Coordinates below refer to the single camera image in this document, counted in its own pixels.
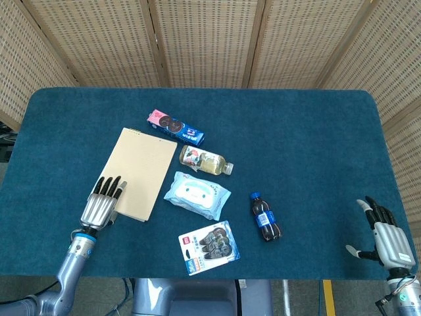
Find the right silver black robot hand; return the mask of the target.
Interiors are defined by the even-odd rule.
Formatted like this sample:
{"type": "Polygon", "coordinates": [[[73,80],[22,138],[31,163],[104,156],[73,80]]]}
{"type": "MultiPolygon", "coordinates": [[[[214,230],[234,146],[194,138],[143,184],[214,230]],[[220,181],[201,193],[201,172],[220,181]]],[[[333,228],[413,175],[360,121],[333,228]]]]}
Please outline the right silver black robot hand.
{"type": "Polygon", "coordinates": [[[354,257],[377,261],[390,275],[407,276],[416,265],[407,235],[399,227],[393,213],[374,199],[366,196],[357,204],[364,211],[374,237],[372,251],[357,250],[351,245],[345,249],[354,257]]]}

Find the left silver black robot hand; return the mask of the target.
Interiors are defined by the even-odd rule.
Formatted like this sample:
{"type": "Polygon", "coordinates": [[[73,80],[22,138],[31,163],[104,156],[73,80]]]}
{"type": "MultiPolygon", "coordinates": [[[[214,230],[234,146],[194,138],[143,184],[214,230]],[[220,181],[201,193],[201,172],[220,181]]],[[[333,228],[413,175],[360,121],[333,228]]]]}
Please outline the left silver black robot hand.
{"type": "Polygon", "coordinates": [[[127,186],[127,182],[120,179],[121,176],[107,179],[102,176],[98,179],[80,219],[83,231],[93,234],[93,231],[114,224],[118,216],[116,205],[127,186]]]}

